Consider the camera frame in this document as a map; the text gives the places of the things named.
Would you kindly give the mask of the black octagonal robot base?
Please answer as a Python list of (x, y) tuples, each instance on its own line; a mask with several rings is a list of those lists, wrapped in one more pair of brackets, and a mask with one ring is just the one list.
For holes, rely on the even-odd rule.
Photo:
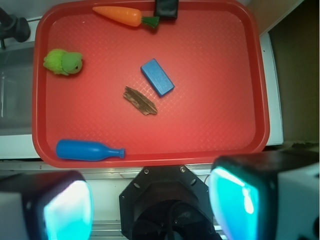
[(209, 188), (183, 165), (147, 166), (119, 195), (129, 240), (220, 240)]

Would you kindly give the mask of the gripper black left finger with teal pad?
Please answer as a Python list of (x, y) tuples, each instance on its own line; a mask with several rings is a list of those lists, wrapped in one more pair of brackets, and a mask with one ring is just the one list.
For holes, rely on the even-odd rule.
[(88, 240), (93, 218), (92, 190), (78, 171), (0, 178), (2, 240)]

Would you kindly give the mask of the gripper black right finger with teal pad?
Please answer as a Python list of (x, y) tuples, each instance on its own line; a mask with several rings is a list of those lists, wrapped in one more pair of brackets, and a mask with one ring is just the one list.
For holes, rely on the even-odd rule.
[(275, 150), (218, 157), (208, 180), (213, 214), (229, 240), (317, 240), (320, 156)]

